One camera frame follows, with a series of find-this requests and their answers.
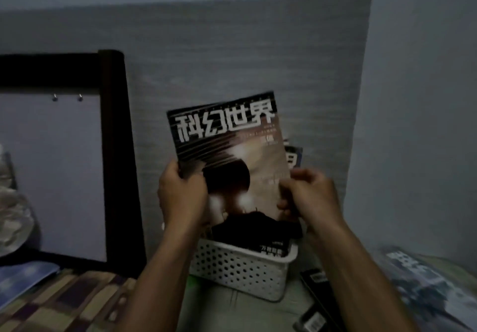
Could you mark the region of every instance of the forearm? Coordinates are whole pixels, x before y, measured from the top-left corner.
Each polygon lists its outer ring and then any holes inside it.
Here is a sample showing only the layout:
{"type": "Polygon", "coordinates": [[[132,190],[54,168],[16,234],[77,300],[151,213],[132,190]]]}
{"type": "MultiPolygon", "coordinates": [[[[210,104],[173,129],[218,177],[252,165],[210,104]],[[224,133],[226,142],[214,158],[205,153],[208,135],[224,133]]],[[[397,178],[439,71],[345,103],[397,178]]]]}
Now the forearm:
{"type": "Polygon", "coordinates": [[[320,227],[318,254],[349,331],[418,331],[397,291],[344,221],[320,227]]]}
{"type": "Polygon", "coordinates": [[[166,229],[161,245],[137,281],[118,331],[176,330],[198,238],[194,229],[166,229]]]}

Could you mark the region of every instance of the plaid fabric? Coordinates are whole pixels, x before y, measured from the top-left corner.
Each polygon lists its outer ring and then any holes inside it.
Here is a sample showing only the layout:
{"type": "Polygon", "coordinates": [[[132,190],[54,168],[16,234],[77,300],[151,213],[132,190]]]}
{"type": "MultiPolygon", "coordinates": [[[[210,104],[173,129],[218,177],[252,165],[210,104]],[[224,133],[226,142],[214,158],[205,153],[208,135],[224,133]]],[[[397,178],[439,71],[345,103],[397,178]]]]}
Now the plaid fabric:
{"type": "Polygon", "coordinates": [[[64,270],[0,311],[0,332],[103,332],[120,319],[136,281],[64,270]]]}
{"type": "Polygon", "coordinates": [[[40,261],[0,267],[0,309],[59,269],[40,261]]]}

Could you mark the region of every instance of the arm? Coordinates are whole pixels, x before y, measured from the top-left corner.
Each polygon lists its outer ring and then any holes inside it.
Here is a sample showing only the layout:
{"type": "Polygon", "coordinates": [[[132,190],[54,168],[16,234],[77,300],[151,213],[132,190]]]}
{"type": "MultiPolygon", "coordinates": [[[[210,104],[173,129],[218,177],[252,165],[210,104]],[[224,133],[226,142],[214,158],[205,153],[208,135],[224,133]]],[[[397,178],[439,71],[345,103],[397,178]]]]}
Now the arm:
{"type": "Polygon", "coordinates": [[[417,332],[396,290],[346,225],[334,183],[320,172],[295,169],[280,181],[278,207],[296,209],[308,224],[350,332],[417,332]]]}
{"type": "Polygon", "coordinates": [[[184,297],[189,265],[199,239],[207,201],[204,177],[183,180],[171,162],[159,180],[164,238],[142,274],[119,332],[173,332],[184,297]]]}

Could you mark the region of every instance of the left hand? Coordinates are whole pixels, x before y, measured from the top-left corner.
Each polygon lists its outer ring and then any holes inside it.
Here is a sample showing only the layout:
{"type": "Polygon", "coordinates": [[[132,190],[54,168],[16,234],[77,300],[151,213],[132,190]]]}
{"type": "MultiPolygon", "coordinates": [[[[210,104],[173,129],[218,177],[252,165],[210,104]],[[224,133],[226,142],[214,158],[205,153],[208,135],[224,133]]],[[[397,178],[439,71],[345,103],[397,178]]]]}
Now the left hand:
{"type": "Polygon", "coordinates": [[[158,196],[166,230],[169,227],[199,229],[204,223],[208,193],[201,174],[195,173],[184,180],[179,176],[177,161],[170,161],[159,179],[158,196]]]}

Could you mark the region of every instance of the right hand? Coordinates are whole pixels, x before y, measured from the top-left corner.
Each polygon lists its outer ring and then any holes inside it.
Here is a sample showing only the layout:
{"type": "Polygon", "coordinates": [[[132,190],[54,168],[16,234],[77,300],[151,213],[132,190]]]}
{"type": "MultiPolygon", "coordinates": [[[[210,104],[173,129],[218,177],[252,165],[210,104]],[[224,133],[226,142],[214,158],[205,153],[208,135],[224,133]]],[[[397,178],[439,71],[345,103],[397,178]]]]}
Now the right hand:
{"type": "Polygon", "coordinates": [[[290,179],[280,180],[279,209],[298,212],[314,232],[321,226],[342,225],[343,216],[336,187],[320,171],[291,169],[290,179]]]}

